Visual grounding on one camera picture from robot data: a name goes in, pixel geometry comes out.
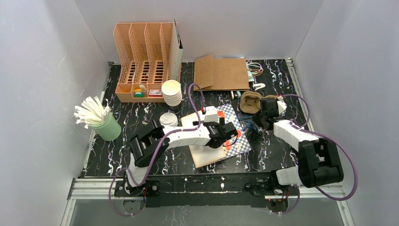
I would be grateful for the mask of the blue checkered paper bag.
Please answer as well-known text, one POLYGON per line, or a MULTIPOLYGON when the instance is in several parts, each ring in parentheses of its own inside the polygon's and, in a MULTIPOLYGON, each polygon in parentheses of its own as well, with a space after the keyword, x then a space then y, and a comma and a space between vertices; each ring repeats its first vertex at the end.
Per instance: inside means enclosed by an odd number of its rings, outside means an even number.
POLYGON ((242 125, 230 104, 216 107, 217 115, 225 119, 225 123, 232 122, 238 132, 237 138, 232 138, 219 148, 211 148, 208 146, 189 146, 193 162, 196 168, 200 168, 218 161, 246 153, 251 150, 249 141, 244 134, 242 125))

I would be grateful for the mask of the stack of white paper cups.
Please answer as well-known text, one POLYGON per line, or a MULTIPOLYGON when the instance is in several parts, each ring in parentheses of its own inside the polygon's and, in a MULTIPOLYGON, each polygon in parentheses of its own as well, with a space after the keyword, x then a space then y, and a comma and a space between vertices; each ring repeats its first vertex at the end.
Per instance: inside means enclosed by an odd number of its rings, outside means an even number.
POLYGON ((161 92, 169 109, 175 113, 181 110, 182 91, 181 84, 176 80, 168 80, 161 86, 161 92))

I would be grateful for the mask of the brown pulp cup carrier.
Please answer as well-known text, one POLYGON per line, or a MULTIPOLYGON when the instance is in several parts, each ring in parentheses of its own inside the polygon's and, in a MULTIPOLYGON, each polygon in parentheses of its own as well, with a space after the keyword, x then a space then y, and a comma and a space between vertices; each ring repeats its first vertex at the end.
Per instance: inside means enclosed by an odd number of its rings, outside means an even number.
POLYGON ((278 98, 277 95, 262 96, 253 91, 246 91, 241 95, 239 109, 248 114, 256 114, 261 110, 261 100, 264 98, 278 98))

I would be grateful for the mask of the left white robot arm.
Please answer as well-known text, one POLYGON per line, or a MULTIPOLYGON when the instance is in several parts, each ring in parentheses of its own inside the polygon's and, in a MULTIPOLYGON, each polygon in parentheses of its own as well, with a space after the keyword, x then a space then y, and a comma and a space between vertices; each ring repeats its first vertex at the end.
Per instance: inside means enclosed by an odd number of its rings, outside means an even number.
POLYGON ((218 117, 213 106, 202 108, 193 117, 180 127, 152 120, 130 138, 130 164, 124 176, 129 190, 145 183, 152 165, 166 150, 181 146, 218 149, 239 134, 232 122, 218 117))

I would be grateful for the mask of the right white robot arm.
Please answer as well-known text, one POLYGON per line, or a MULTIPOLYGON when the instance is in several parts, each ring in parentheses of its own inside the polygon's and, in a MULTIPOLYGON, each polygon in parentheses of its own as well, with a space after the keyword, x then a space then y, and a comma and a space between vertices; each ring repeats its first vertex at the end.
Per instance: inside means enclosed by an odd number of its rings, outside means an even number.
POLYGON ((275 188, 293 185, 312 188, 343 180, 338 150, 330 139, 305 132, 286 119, 283 113, 287 105, 282 99, 263 98, 259 105, 260 110, 252 117, 256 125, 297 151, 297 166, 271 172, 275 188))

